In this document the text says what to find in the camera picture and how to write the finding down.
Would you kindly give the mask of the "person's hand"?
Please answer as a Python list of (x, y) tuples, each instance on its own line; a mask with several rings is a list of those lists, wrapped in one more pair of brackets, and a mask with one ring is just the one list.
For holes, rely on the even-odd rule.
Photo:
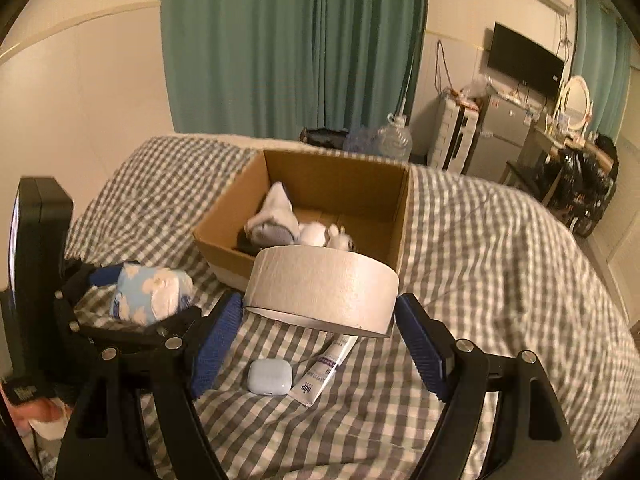
[(31, 420), (56, 422), (64, 415), (62, 408), (52, 400), (36, 399), (21, 405), (14, 405), (6, 397), (4, 390), (1, 390), (1, 394), (20, 437), (25, 437), (32, 430), (29, 423)]

